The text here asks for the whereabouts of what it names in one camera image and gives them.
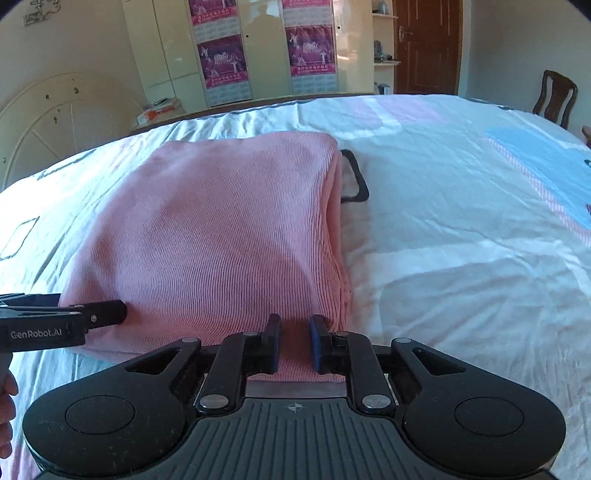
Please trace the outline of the person left hand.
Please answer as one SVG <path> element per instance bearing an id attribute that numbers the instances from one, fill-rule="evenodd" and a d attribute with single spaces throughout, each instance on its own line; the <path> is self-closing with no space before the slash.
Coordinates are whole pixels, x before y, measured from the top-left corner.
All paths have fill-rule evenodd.
<path id="1" fill-rule="evenodd" d="M 8 371 L 1 387 L 0 396 L 0 457 L 7 459 L 12 453 L 13 429 L 11 421 L 16 418 L 14 398 L 18 395 L 18 384 Z"/>

